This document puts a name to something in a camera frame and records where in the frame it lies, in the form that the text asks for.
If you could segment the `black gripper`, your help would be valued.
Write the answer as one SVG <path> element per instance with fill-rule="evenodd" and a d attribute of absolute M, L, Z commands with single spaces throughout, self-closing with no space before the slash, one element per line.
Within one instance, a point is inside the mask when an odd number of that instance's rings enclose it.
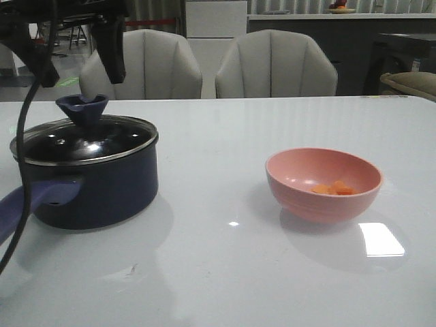
<path fill-rule="evenodd" d="M 129 16 L 125 1 L 4 1 L 1 3 L 1 43 L 9 48 L 36 77 L 42 87 L 59 80 L 52 52 L 31 38 L 28 23 L 48 22 L 53 17 L 71 25 L 93 24 L 96 50 L 112 84 L 126 76 L 123 33 Z"/>

